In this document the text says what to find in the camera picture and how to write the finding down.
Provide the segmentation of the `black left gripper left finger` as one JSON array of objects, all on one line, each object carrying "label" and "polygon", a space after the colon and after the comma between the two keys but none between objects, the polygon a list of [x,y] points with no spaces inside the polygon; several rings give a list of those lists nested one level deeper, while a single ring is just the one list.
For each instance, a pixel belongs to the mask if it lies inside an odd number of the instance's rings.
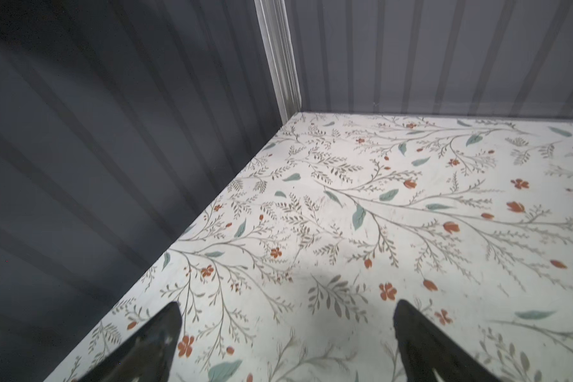
[{"label": "black left gripper left finger", "polygon": [[181,334],[182,317],[176,302],[166,304],[81,380],[114,382],[165,382]]}]

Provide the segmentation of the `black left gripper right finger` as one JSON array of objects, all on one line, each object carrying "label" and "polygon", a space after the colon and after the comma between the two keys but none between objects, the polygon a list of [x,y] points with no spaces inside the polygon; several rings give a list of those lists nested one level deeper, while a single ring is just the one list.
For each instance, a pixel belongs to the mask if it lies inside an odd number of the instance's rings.
[{"label": "black left gripper right finger", "polygon": [[393,324],[408,381],[499,382],[407,300],[396,304]]}]

